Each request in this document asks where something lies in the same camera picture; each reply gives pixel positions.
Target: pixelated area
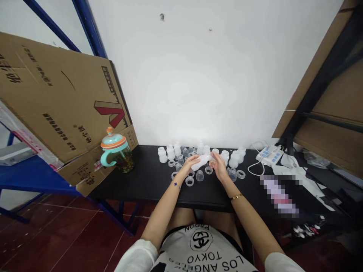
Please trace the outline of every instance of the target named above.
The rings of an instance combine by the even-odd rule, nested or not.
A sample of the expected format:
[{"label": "pixelated area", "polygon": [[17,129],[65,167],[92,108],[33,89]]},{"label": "pixelated area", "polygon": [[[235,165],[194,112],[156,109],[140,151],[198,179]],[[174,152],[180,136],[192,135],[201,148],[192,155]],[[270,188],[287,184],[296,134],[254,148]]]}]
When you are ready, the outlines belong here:
[{"label": "pixelated area", "polygon": [[267,191],[267,197],[271,200],[271,204],[278,211],[281,217],[299,218],[298,204],[289,198],[289,193],[279,180],[290,180],[296,185],[302,185],[301,180],[296,180],[292,175],[262,175],[260,176],[260,184]]}]

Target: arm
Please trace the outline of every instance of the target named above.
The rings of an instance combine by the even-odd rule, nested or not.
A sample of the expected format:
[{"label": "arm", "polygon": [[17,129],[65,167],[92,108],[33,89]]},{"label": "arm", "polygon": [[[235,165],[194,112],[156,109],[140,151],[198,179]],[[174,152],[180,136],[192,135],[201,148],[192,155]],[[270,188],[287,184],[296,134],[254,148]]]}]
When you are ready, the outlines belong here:
[{"label": "arm", "polygon": [[182,186],[184,179],[189,174],[190,167],[200,161],[198,157],[199,155],[195,155],[186,159],[183,167],[179,170],[156,205],[141,236],[141,239],[150,241],[157,250],[160,248],[161,242],[165,236],[166,228],[168,227],[170,218],[173,214],[175,204],[177,203],[180,192],[179,187]]},{"label": "arm", "polygon": [[[232,198],[239,195],[241,192],[229,178],[222,157],[218,153],[213,153],[213,157],[216,162],[211,161],[209,165],[215,169],[216,175],[226,190],[228,197]],[[272,252],[285,254],[264,221],[244,196],[232,200],[231,203],[263,263]]]}]

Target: black tabletop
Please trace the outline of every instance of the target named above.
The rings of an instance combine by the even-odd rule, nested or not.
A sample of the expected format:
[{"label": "black tabletop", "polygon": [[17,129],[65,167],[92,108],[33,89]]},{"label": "black tabletop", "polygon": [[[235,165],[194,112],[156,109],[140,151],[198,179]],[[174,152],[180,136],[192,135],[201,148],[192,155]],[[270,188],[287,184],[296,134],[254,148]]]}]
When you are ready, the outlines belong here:
[{"label": "black tabletop", "polygon": [[[127,174],[121,173],[118,169],[113,170],[89,196],[94,199],[157,202],[169,186],[171,174],[175,172],[175,167],[169,167],[167,163],[162,164],[159,161],[157,149],[158,146],[137,146],[132,152],[135,168]],[[219,148],[220,152],[222,150],[228,150],[231,154],[234,149]],[[244,171],[246,177],[245,179],[238,178],[235,185],[262,217],[280,217],[277,209],[271,204],[267,190],[261,185],[260,178],[247,170],[248,166],[257,162],[257,154],[256,150],[246,151],[243,163],[237,168]],[[194,179],[192,187],[183,183],[177,206],[231,212],[233,210],[231,202],[220,181],[214,172],[211,175],[206,174],[204,168],[204,166],[200,168],[204,172],[203,181],[198,182]],[[255,165],[250,170],[254,173],[261,173],[262,165]],[[273,175],[272,169],[268,166],[265,166],[265,175]],[[316,213],[327,212],[306,190],[300,187],[295,191],[299,201],[308,199],[309,203],[314,204],[314,210],[316,208],[318,210]]]}]

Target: white sleeve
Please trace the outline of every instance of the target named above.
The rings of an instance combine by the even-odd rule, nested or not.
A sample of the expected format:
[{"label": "white sleeve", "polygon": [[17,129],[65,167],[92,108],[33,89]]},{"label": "white sleeve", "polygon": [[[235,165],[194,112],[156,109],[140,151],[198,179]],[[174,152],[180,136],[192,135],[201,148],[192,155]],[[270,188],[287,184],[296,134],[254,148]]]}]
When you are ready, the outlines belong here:
[{"label": "white sleeve", "polygon": [[122,256],[115,272],[149,272],[158,256],[150,241],[137,240]]},{"label": "white sleeve", "polygon": [[266,272],[305,272],[296,262],[279,252],[273,252],[267,256],[265,269]]}]

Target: white wall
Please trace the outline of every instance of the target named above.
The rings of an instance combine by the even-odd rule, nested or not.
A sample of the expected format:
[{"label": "white wall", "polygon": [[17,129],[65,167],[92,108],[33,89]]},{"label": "white wall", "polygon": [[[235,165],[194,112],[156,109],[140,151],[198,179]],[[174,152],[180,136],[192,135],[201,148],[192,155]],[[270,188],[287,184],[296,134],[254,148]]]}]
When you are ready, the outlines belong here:
[{"label": "white wall", "polygon": [[343,2],[88,1],[139,143],[216,147],[271,138]]},{"label": "white wall", "polygon": [[[93,55],[72,0],[37,0],[37,2],[81,52]],[[0,0],[0,31],[68,49],[22,0]],[[6,146],[8,137],[8,130],[0,124],[0,148]],[[3,190],[0,207],[13,209],[37,194]]]}]

